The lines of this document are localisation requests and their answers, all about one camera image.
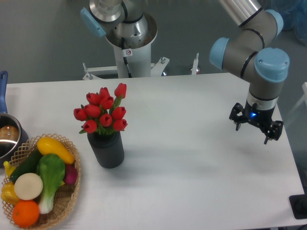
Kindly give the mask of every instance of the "orange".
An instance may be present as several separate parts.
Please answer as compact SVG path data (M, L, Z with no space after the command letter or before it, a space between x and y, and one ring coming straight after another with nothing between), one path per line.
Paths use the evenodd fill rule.
M38 204L33 200L19 201L13 210L13 220L21 228L34 224L39 217Z

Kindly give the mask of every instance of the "wicker basket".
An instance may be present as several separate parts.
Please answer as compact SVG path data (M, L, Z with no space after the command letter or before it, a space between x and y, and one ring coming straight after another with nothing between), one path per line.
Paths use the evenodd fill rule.
M75 157L74 167L78 171L78 178L75 184L72 185L65 184L61 186L57 190L54 196L52 211L49 212L48 214L40 214L37 222L31 227L28 227L26 229L45 230L63 221L68 216L73 206L75 205L80 187L81 166L80 166L80 158L78 151L71 141L57 134L48 134L48 135L43 134L41 136L37 136L36 138L27 140L27 142L22 144L22 146L20 146L18 150L14 153L10 161L10 164L13 166L18 166L21 162L23 162L28 157L30 152L36 147L36 143L41 137L51 137L59 140L74 155ZM5 176L3 185L5 185L8 182L9 178ZM4 214L10 220L10 223L19 228L19 226L17 226L12 219L14 206L3 200L2 204L3 204Z

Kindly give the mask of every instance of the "blue pot handle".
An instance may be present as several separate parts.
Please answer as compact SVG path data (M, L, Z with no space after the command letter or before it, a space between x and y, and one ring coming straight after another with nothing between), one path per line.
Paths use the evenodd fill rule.
M8 72L2 71L0 73L0 114L7 114L8 109L5 103L5 92L6 92L6 85L8 83Z

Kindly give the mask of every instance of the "radish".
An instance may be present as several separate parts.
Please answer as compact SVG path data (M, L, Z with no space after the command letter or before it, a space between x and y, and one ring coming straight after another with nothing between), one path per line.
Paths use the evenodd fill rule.
M65 176L63 182L65 184L74 184L78 177L78 171L72 165L65 165Z

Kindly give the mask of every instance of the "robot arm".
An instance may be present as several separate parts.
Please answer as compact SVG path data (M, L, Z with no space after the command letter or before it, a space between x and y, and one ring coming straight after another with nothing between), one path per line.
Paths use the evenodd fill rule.
M210 61L250 83L245 108L236 103L229 118L237 131L242 123L258 127L266 136L265 144L278 140L283 122L272 121L272 114L290 60L284 51L267 46L282 30L283 19L273 10L263 10L256 0L219 2L241 28L241 34L233 41L218 39L210 51Z
M151 73L157 26L142 5L143 0L90 0L89 11L81 10L87 28L98 37L106 36L113 46L119 78Z
M108 34L120 23L137 22L143 16L140 0L90 0L89 11L83 8L81 17L97 36ZM93 31L93 24L103 32L97 34Z

